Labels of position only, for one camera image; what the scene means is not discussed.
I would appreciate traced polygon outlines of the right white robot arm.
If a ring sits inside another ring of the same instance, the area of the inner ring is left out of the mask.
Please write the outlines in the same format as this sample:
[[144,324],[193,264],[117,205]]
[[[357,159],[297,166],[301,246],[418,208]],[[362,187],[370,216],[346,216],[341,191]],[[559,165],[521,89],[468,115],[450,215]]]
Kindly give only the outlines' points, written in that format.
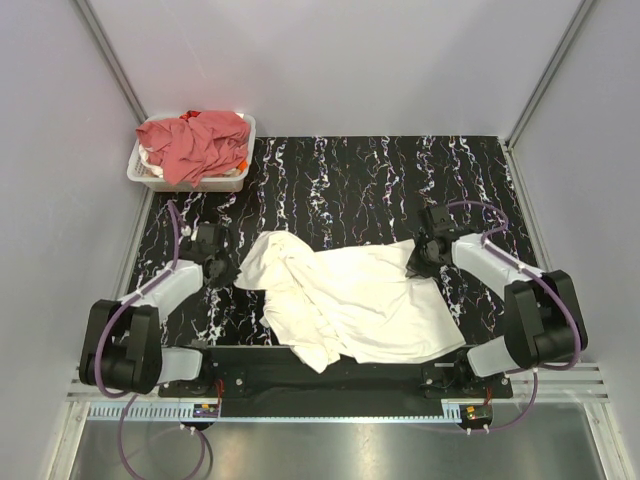
[[[458,225],[450,215],[457,206],[492,210],[501,225],[485,232]],[[407,273],[437,278],[442,268],[456,267],[491,289],[504,305],[504,334],[468,350],[466,364],[454,371],[460,393],[480,394],[496,374],[539,367],[562,371],[578,363],[588,335],[572,278],[562,270],[528,265],[492,242],[493,235],[508,227],[504,212],[478,201],[456,201],[424,208],[419,216],[422,227]]]

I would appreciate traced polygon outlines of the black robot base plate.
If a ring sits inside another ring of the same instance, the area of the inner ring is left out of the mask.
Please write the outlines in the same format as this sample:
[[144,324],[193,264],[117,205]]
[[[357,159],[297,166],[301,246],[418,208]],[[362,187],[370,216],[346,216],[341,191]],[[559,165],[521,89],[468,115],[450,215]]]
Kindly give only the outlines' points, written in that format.
[[479,378],[465,364],[459,348],[421,364],[358,363],[341,357],[317,373],[284,346],[216,346],[204,351],[204,377],[162,386],[166,398],[244,399],[267,391],[376,392],[424,395],[428,399],[502,400],[513,397],[503,374]]

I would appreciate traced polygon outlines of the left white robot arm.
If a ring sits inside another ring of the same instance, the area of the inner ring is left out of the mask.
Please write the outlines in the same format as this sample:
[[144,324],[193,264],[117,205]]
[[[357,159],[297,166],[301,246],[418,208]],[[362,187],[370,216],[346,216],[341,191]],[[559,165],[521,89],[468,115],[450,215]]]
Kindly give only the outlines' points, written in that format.
[[81,383],[105,396],[147,394],[157,385],[181,381],[196,396],[215,386],[216,372],[197,347],[164,347],[161,323],[203,288],[234,282],[229,228],[200,224],[176,251],[177,257],[146,284],[118,300],[91,307],[79,364]]

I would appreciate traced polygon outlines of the white t-shirt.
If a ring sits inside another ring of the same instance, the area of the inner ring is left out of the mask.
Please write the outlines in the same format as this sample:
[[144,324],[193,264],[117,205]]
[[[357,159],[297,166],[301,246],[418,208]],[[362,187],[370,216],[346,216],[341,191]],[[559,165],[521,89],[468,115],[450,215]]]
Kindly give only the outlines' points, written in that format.
[[465,343],[432,279],[410,277],[414,242],[314,251],[286,231],[264,232],[234,284],[265,294],[261,322],[317,373],[360,364],[421,364]]

